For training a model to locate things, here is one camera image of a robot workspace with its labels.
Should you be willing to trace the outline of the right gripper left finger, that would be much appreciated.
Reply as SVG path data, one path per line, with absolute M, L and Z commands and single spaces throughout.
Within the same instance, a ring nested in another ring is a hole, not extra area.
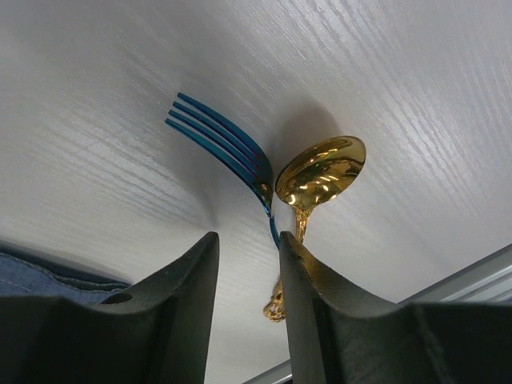
M 4 383 L 201 383 L 219 237 L 99 304 L 59 296 L 1 300 Z

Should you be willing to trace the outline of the blue cloth placemat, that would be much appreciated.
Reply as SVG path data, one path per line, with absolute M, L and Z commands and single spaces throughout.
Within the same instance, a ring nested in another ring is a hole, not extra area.
M 62 266 L 33 255 L 1 251 L 1 296 L 62 296 L 98 304 L 130 285 Z

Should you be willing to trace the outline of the blue handled utensil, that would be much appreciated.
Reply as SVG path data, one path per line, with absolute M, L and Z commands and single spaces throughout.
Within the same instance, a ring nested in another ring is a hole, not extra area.
M 254 193 L 279 245 L 272 202 L 274 172 L 263 149 L 246 132 L 200 101 L 178 93 L 165 123 L 213 155 Z

